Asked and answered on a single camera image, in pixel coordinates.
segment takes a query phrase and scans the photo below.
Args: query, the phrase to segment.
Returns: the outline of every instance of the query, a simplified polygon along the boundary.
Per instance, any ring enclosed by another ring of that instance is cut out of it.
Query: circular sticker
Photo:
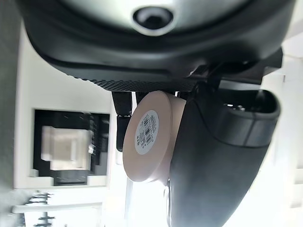
[[[136,151],[140,155],[145,155],[150,151],[156,141],[159,129],[158,114],[154,110],[147,111],[137,126],[134,137]]]

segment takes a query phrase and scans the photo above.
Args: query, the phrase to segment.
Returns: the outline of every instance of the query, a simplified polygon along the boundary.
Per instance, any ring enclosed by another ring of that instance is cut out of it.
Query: white wall
[[[110,92],[91,82],[75,79],[56,70],[32,48],[21,29],[15,124],[15,188],[52,185],[51,177],[29,177],[32,169],[34,110],[63,110],[110,113]],[[106,184],[106,178],[89,177],[89,183]]]

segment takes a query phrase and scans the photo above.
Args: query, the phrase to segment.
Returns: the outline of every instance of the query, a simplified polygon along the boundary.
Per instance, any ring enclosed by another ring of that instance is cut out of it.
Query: masking tape roll
[[[167,183],[185,103],[184,99],[154,91],[138,104],[123,144],[123,165],[132,181]]]

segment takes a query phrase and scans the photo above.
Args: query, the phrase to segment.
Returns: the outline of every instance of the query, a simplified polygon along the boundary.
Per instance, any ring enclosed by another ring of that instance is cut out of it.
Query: black plastic mount
[[[159,37],[106,27],[59,0],[17,3],[33,47],[54,67],[110,91],[149,92],[191,91],[218,67],[243,69],[217,74],[228,80],[260,84],[272,65],[259,63],[279,51],[295,0],[254,0],[216,24]],[[192,73],[200,67],[202,78]]]
[[[196,87],[170,165],[171,226],[224,225],[259,171],[279,114],[268,91]]]

